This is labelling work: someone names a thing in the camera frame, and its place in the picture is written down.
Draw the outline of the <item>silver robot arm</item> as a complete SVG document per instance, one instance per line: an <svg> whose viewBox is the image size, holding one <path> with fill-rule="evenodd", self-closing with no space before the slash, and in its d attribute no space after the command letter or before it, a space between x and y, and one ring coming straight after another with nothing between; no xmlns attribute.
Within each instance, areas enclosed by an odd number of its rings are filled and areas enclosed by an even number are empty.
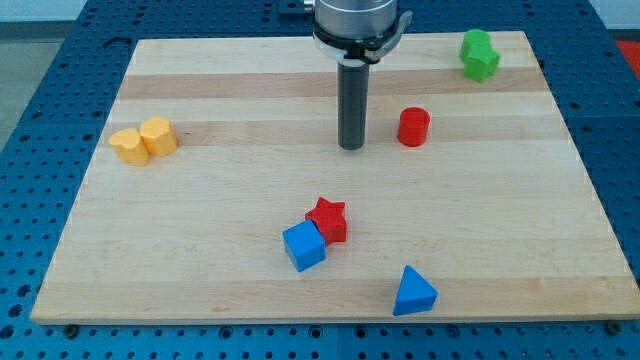
<svg viewBox="0 0 640 360"><path fill-rule="evenodd" d="M373 65L399 44L412 18L397 0L316 0L313 39L339 64Z"/></svg>

